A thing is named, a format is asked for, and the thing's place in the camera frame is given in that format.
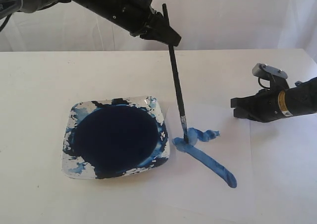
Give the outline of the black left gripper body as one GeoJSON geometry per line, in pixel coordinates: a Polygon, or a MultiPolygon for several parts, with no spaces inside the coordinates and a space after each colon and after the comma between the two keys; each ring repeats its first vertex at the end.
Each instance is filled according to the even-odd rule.
{"type": "Polygon", "coordinates": [[[152,0],[108,0],[108,3],[108,20],[131,36],[163,36],[163,16],[151,7],[152,0]]]}

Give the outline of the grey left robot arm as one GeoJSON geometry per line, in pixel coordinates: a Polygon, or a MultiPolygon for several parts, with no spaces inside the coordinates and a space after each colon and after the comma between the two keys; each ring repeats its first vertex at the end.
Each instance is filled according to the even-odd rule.
{"type": "Polygon", "coordinates": [[[133,37],[174,47],[181,41],[165,14],[152,8],[152,0],[0,0],[0,17],[9,19],[16,12],[34,13],[71,1],[128,31],[133,37]]]}

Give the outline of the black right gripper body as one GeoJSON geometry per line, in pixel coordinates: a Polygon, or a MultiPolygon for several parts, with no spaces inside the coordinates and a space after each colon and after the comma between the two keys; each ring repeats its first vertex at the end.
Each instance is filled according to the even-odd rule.
{"type": "Polygon", "coordinates": [[[288,90],[261,90],[250,97],[250,120],[271,122],[296,115],[295,88],[288,90]]]}

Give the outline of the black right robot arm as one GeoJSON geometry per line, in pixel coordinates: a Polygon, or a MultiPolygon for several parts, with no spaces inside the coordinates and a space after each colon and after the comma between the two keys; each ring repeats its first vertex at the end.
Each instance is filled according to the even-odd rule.
{"type": "Polygon", "coordinates": [[[289,88],[285,79],[271,79],[270,87],[259,90],[255,95],[232,98],[230,101],[235,118],[268,123],[294,116],[317,112],[317,79],[296,82],[289,88]]]}

